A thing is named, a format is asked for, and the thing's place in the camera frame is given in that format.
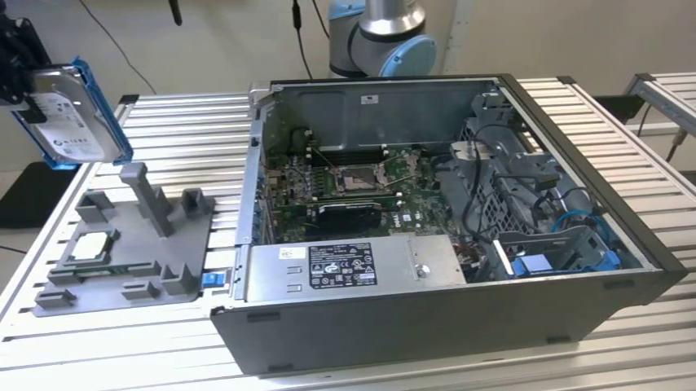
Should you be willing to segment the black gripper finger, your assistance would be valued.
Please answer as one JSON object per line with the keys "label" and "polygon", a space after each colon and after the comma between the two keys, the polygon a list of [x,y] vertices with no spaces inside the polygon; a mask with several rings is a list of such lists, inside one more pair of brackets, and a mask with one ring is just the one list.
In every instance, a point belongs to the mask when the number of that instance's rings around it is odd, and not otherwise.
{"label": "black gripper finger", "polygon": [[47,116],[31,95],[25,95],[23,118],[27,123],[45,123]]}

